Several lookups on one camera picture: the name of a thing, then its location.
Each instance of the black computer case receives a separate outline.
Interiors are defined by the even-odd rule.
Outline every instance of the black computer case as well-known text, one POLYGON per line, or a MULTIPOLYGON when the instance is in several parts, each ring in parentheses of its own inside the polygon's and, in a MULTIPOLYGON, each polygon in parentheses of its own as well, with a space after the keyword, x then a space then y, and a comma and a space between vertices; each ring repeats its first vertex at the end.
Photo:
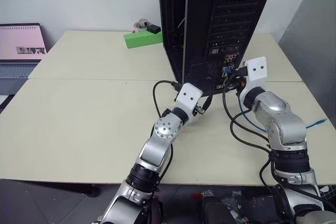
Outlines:
POLYGON ((160 0, 163 43, 179 83, 223 91, 237 68, 266 0, 160 0))

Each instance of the green foam block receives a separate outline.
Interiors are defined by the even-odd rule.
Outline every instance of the green foam block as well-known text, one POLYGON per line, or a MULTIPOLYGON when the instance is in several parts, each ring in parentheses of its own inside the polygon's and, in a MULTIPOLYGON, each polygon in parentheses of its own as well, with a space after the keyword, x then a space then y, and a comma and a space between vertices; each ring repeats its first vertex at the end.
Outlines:
POLYGON ((127 48, 142 47, 162 42, 162 31, 153 34, 149 31, 141 31, 134 34, 125 34, 124 39, 127 48))

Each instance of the wires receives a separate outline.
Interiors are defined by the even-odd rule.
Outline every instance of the wires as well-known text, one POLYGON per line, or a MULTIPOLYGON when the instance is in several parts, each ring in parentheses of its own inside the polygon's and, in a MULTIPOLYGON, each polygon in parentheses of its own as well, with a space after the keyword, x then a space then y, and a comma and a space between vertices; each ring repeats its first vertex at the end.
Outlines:
POLYGON ((232 118, 231 123, 230 123, 230 131, 231 131, 231 134, 232 134, 232 136, 233 136, 236 140, 240 141, 241 143, 246 144, 246 145, 251 146, 251 147, 254 147, 254 148, 257 148, 257 149, 260 149, 260 150, 263 150, 263 151, 267 152, 268 154, 270 154, 270 151, 267 150, 266 148, 261 147, 261 146, 256 145, 256 144, 252 144, 252 143, 246 142, 246 141, 240 139, 240 138, 235 134, 235 132, 233 131, 233 124, 234 124, 234 122, 236 121, 236 119, 237 119, 239 116, 241 116, 241 115, 243 115, 243 114, 245 114, 245 113, 248 113, 248 112, 250 112, 250 111, 251 111, 251 110, 246 110, 246 111, 244 111, 244 112, 240 112, 240 113, 237 114, 234 118, 232 118))
MULTIPOLYGON (((240 102, 239 97, 238 97, 238 103, 239 103, 240 111, 243 111, 242 103, 240 102)), ((246 121, 249 122, 250 124, 252 124, 255 128, 257 128, 258 130, 266 133, 266 131, 263 128, 260 128, 259 126, 257 126, 256 124, 254 124, 245 114, 243 116, 246 119, 246 121)))
POLYGON ((259 178, 260 178, 261 182, 263 183, 263 185, 270 191, 271 194, 273 194, 271 188, 266 184, 266 182, 264 181, 264 178, 262 177, 262 173, 264 172, 266 167, 269 165, 269 163, 271 163, 270 159, 268 159, 267 162, 262 166, 262 168, 259 171, 259 178))
POLYGON ((319 121, 317 121, 317 122, 314 122, 313 124, 308 125, 308 126, 306 127, 306 129, 309 129, 309 128, 315 126, 315 125, 319 125, 319 124, 321 124, 321 123, 324 123, 326 120, 327 120, 327 119, 325 118, 325 119, 319 120, 319 121))
MULTIPOLYGON (((240 102, 240 99, 238 97, 238 103, 239 103, 239 108, 240 108, 240 111, 243 111, 243 107, 242 107, 242 103, 240 102)), ((243 115, 244 118, 246 119, 247 122, 249 122, 251 125, 253 125, 255 128, 257 128, 258 130, 262 131, 262 132, 265 132, 266 133, 266 130, 264 130, 263 128, 259 127, 258 125, 254 124, 245 114, 243 115)), ((306 127, 306 129, 309 129, 315 125, 319 125, 321 123, 324 123, 327 119, 322 119, 322 120, 319 120, 313 124, 310 124, 306 127)))
MULTIPOLYGON (((229 112, 229 110, 228 110, 228 108, 227 108, 227 105, 226 105, 226 95, 225 95, 225 91, 226 91, 228 85, 231 83, 231 81, 232 81, 232 79, 233 79, 234 77, 235 77, 235 74, 232 74, 232 75, 230 76, 230 78, 229 78, 229 79, 227 80, 227 82, 225 83, 225 86, 224 86, 224 89, 223 89, 223 106, 224 106, 224 110, 225 110, 227 116, 231 119, 231 121, 233 120, 233 117, 231 116, 231 114, 230 114, 230 112, 229 112)), ((253 130, 250 130, 249 128, 247 128, 247 127, 245 127, 245 126, 242 126, 240 123, 238 123, 238 122, 236 122, 236 121, 234 121, 234 123, 235 123, 236 125, 238 125, 240 128, 242 128, 243 130, 248 131, 249 133, 255 134, 255 135, 257 135, 257 136, 263 138, 266 142, 268 142, 267 137, 261 135, 260 133, 255 132, 255 131, 253 131, 253 130)))
POLYGON ((154 85, 154 87, 153 87, 153 100, 154 100, 154 105, 155 105, 155 108, 156 108, 156 111, 157 111, 159 117, 161 117, 161 113, 160 113, 160 110, 159 110, 159 107, 158 107, 158 103, 156 102, 155 90, 156 90, 156 87, 157 87, 160 83, 168 83, 168 84, 171 85, 171 84, 173 84, 173 82, 172 82, 172 81, 165 81, 165 80, 163 80, 163 81, 158 81, 158 82, 154 85))
MULTIPOLYGON (((160 110, 159 110, 159 107, 158 107, 158 103, 156 102, 155 91, 156 91, 156 87, 157 87, 160 83, 169 83, 170 85, 172 85, 174 82, 172 82, 172 81, 165 81, 165 80, 162 80, 162 81, 158 81, 158 82, 154 85, 154 87, 153 87, 153 100, 154 100, 155 109, 156 109, 156 111, 157 111, 157 113, 158 113, 159 118, 161 117, 161 113, 160 113, 160 110)), ((166 174, 166 172, 167 172, 167 170, 168 170, 168 168, 169 168, 169 166, 170 166, 170 164, 171 164, 171 162, 172 162, 172 160, 173 160, 173 155, 174 155, 174 147, 173 147, 173 144, 171 144, 171 145, 170 145, 170 157, 169 157, 169 161, 168 161, 168 163, 167 163, 167 165, 166 165, 164 171, 162 172, 162 174, 161 174, 161 176, 160 176, 160 178, 159 178, 159 180, 158 180, 158 184, 161 182, 163 176, 166 174)))
POLYGON ((275 169, 274 169, 274 161, 271 161, 271 172, 272 172, 272 177, 273 177, 273 178, 274 178, 280 185, 282 185, 283 187, 287 187, 288 189, 291 189, 291 190, 293 190, 293 191, 296 191, 297 193, 300 193, 300 194, 303 194, 303 195, 305 195, 305 196, 308 196, 308 197, 311 197, 311 198, 313 198, 313 199, 316 199, 316 200, 318 200, 318 201, 321 201, 321 202, 323 202, 324 204, 328 205, 328 206, 332 209, 332 211, 336 213, 336 207, 335 207, 332 203, 330 203, 329 201, 327 201, 327 200, 325 200, 325 199, 323 199, 323 198, 321 198, 321 197, 319 197, 319 196, 317 196, 317 195, 310 194, 310 193, 308 193, 308 192, 306 192, 306 191, 303 191, 303 190, 297 188, 295 185, 291 185, 291 184, 289 184, 289 183, 284 183, 284 182, 282 182, 282 181, 277 177, 277 175, 275 174, 274 170, 275 170, 275 169))
POLYGON ((167 163, 167 165, 166 165, 166 167, 165 167, 163 173, 161 174, 161 176, 160 176, 160 178, 159 178, 159 180, 158 180, 159 183, 161 182, 163 176, 166 174, 166 172, 167 172, 167 170, 168 170, 168 168, 169 168, 169 166, 170 166, 170 163, 171 163, 172 160, 173 160, 173 155, 174 155, 174 147, 173 147, 173 144, 171 144, 171 145, 170 145, 170 157, 169 157, 169 161, 168 161, 168 163, 167 163))

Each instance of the tabletop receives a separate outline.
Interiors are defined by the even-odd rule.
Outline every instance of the tabletop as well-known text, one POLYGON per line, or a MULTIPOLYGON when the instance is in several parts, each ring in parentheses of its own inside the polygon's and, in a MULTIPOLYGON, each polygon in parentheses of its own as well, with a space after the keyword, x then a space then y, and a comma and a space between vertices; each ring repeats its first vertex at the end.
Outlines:
MULTIPOLYGON (((0 114, 0 178, 120 183, 157 120, 154 83, 28 80, 0 114)), ((326 117, 302 82, 267 82, 266 88, 289 102, 306 124, 326 117)), ((168 84, 157 90, 160 110, 171 108, 176 92, 168 84)), ((227 104, 232 114, 239 112, 235 92, 227 94, 227 104)), ((250 133, 235 131, 242 139, 266 146, 250 133)), ((329 121, 307 130, 311 167, 319 184, 336 184, 335 135, 329 121)), ((231 136, 222 96, 215 95, 208 111, 176 138, 174 159, 162 182, 261 185, 258 172, 266 160, 262 151, 231 136)), ((265 179, 275 183, 269 168, 265 179)))
MULTIPOLYGON (((174 80, 163 44, 128 49, 124 32, 67 31, 30 79, 174 80)), ((254 34, 243 61, 267 58, 268 81, 301 81, 270 34, 254 34)))

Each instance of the gray floor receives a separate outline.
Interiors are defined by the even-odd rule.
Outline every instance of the gray floor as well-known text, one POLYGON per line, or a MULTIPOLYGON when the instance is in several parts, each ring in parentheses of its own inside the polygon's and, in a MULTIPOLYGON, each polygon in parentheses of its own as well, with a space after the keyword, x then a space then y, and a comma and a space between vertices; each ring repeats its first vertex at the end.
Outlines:
MULTIPOLYGON (((0 223, 84 224, 103 213, 119 185, 102 185, 97 198, 35 185, 0 180, 0 223)), ((156 193, 163 202, 167 224, 198 224, 199 193, 211 189, 218 198, 231 197, 233 189, 221 186, 161 185, 156 193)), ((255 220, 276 220, 272 199, 261 198, 243 204, 255 220)))

